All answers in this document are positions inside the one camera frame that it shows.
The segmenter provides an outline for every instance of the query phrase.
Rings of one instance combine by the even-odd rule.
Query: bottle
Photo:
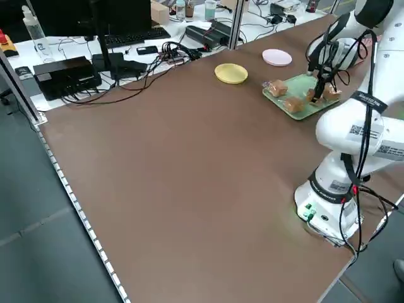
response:
[[[195,0],[187,0],[185,7],[185,17],[192,18],[194,16]]]
[[[306,11],[308,13],[315,13],[318,6],[318,2],[319,0],[309,0],[309,2],[307,3]]]
[[[185,20],[185,0],[175,2],[175,12],[178,20]]]
[[[49,47],[48,40],[45,37],[44,31],[40,27],[38,19],[36,16],[32,15],[31,10],[28,6],[24,5],[22,7],[24,13],[24,24],[27,27],[28,33],[37,49],[38,55],[41,57],[42,62],[48,63],[53,62],[51,48]]]
[[[216,12],[216,0],[206,0],[205,1],[205,20],[211,21],[215,19]]]

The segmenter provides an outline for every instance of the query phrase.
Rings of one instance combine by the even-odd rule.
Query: brown cube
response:
[[[320,99],[313,102],[312,100],[313,100],[315,94],[316,94],[316,92],[312,88],[310,88],[306,94],[306,101],[312,106],[320,106],[321,104],[323,104],[324,98],[323,98],[323,96],[321,96]]]
[[[326,99],[326,101],[336,101],[341,98],[341,91],[335,91],[333,86],[327,83],[324,89],[323,97]]]
[[[296,112],[301,112],[304,110],[303,101],[297,97],[289,97],[283,104],[286,107],[286,110],[291,114],[295,114]]]
[[[310,88],[306,94],[306,101],[311,102],[311,100],[313,100],[313,97],[315,94],[316,94],[316,92],[312,88]]]
[[[278,98],[287,93],[288,86],[281,80],[275,80],[268,85],[268,90],[274,97]]]

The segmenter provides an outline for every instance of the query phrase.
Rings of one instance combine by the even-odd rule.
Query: pink plate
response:
[[[292,62],[292,56],[280,49],[264,50],[263,59],[268,64],[274,66],[286,66]]]

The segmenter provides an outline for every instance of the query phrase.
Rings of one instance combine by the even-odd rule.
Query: computer monitor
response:
[[[14,43],[31,39],[23,22],[23,5],[26,0],[0,0],[0,28]]]
[[[46,36],[95,35],[89,0],[30,0]],[[104,34],[137,33],[152,27],[150,0],[98,0]]]

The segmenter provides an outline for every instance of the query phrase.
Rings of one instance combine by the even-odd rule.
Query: spray bottle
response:
[[[53,62],[51,48],[49,47],[48,40],[45,37],[44,31],[40,27],[36,16],[32,15],[28,6],[22,7],[24,13],[24,24],[27,27],[28,33],[30,33],[31,39],[35,44],[36,51],[41,57],[44,63]]]

